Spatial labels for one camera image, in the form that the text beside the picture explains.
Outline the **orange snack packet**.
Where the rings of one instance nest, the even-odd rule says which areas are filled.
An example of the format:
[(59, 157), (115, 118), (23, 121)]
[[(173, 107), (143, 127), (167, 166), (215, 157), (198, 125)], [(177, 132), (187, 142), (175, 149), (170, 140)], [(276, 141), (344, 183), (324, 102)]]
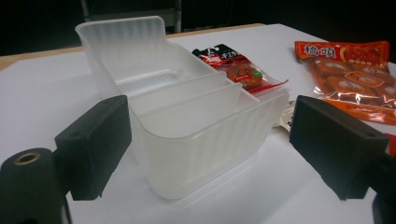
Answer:
[(389, 42), (296, 41), (294, 50), (321, 99), (357, 119), (396, 126), (396, 77), (388, 67)]

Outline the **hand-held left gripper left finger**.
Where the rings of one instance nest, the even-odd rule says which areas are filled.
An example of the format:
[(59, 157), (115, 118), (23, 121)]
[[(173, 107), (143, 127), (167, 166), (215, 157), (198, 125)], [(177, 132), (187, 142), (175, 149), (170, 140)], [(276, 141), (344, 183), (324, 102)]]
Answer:
[(75, 201), (100, 197), (132, 142), (127, 97), (107, 98), (55, 137), (62, 190)]

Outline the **translucent plastic container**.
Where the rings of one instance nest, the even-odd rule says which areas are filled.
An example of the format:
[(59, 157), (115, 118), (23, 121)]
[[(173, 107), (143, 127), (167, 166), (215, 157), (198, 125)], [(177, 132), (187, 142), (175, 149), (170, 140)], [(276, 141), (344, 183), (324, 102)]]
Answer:
[(125, 95), (132, 152), (151, 188), (179, 199), (252, 157), (289, 100), (255, 97), (165, 37), (157, 16), (77, 26), (97, 89)]

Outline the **red and black snack packet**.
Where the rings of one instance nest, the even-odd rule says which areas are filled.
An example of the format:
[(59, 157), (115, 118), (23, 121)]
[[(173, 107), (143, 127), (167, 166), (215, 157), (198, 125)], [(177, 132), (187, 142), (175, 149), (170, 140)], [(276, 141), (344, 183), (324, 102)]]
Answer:
[(256, 66), (245, 55), (224, 44), (218, 44), (206, 49), (194, 49), (192, 54), (220, 72), (225, 72), (227, 78), (252, 93), (270, 90), (285, 84), (270, 77)]

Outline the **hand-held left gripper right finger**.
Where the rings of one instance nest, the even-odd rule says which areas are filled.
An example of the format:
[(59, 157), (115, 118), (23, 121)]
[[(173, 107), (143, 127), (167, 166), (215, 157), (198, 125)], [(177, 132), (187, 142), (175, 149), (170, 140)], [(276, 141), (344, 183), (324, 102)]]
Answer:
[(389, 138), (337, 107), (298, 96), (290, 142), (341, 200), (389, 198)]

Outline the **white table mat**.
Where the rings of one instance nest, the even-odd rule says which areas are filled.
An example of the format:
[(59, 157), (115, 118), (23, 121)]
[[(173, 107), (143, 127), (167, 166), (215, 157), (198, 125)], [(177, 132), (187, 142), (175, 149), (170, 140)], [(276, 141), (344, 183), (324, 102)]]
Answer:
[[(294, 55), (312, 35), (282, 24), (246, 25), (172, 35), (187, 50), (224, 43), (270, 76), (291, 96), (314, 84)], [(53, 138), (100, 99), (81, 49), (0, 57), (0, 164)], [(69, 203), (74, 224), (373, 224), (373, 191), (340, 201), (276, 128), (250, 160), (180, 200), (153, 193), (126, 155), (102, 197)]]

